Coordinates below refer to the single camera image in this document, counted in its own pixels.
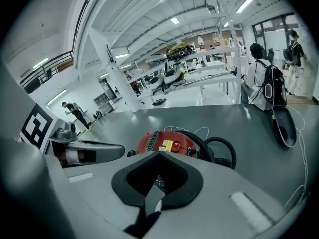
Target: label on vacuum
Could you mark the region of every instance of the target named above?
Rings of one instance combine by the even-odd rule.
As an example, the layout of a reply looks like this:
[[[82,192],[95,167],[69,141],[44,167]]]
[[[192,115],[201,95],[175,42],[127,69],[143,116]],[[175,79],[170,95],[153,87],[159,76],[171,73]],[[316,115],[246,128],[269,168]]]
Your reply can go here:
[[[165,151],[171,152],[172,147],[173,147],[173,141],[167,141],[167,146],[166,146]]]

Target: balcony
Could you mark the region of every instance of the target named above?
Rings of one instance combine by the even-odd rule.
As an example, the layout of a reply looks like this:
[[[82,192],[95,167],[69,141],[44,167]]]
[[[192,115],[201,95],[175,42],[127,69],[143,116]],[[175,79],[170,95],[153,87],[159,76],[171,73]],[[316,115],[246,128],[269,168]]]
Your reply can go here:
[[[21,82],[20,85],[30,94],[54,75],[73,65],[72,51],[65,52],[52,58],[39,68],[33,70]]]

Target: ceiling light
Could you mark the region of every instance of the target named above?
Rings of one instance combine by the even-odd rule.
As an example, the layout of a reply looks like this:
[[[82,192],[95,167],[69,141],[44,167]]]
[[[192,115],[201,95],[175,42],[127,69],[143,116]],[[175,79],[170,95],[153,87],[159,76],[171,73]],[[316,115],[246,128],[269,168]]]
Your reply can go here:
[[[49,58],[43,59],[41,62],[37,63],[34,67],[33,70],[38,69],[41,65],[43,65],[46,61],[48,61]]]
[[[215,9],[215,7],[212,6],[212,5],[207,5],[207,9],[208,9],[209,14],[214,14],[214,13],[216,13],[216,9]]]
[[[236,11],[236,13],[241,13],[253,0],[246,0],[242,6]]]
[[[171,21],[176,25],[179,24],[179,20],[177,18],[172,18]]]
[[[115,58],[123,58],[123,57],[126,57],[128,56],[129,54],[123,54],[123,55],[118,55],[118,56],[115,56]]]
[[[59,96],[61,96],[64,92],[66,92],[66,89],[63,90],[60,94],[57,94],[50,102],[48,102],[48,105],[52,103],[54,100],[56,100]]]
[[[233,21],[233,19],[231,19],[231,21]],[[226,24],[224,25],[224,27],[228,27],[228,22],[226,22]]]
[[[127,67],[129,67],[129,66],[131,66],[132,64],[129,64],[129,65],[126,65],[126,66],[121,66],[121,69],[123,69],[123,68],[127,68]]]
[[[100,78],[108,76],[108,75],[109,75],[109,73],[103,74],[103,75],[100,76]]]

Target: red vacuum cleaner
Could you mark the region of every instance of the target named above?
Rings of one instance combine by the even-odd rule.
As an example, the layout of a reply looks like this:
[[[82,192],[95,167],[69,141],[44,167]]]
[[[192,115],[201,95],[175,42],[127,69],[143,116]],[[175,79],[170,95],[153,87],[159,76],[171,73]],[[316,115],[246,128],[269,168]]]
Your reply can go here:
[[[214,152],[208,147],[208,144],[214,141],[221,142],[227,146],[232,156],[231,161],[225,158],[215,158]],[[136,151],[131,150],[127,154],[127,157],[143,154],[147,151],[173,152],[224,165],[231,169],[235,169],[236,166],[236,152],[228,141],[219,137],[211,137],[203,141],[197,135],[188,131],[148,132],[140,140]]]

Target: black backpack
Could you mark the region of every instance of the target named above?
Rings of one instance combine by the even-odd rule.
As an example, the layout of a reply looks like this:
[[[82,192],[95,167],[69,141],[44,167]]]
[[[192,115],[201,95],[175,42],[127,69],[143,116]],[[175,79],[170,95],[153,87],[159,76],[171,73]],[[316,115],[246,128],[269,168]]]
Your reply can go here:
[[[261,86],[265,99],[274,106],[285,106],[287,99],[283,73],[273,64],[267,66],[259,60],[256,62],[266,67],[265,80]]]

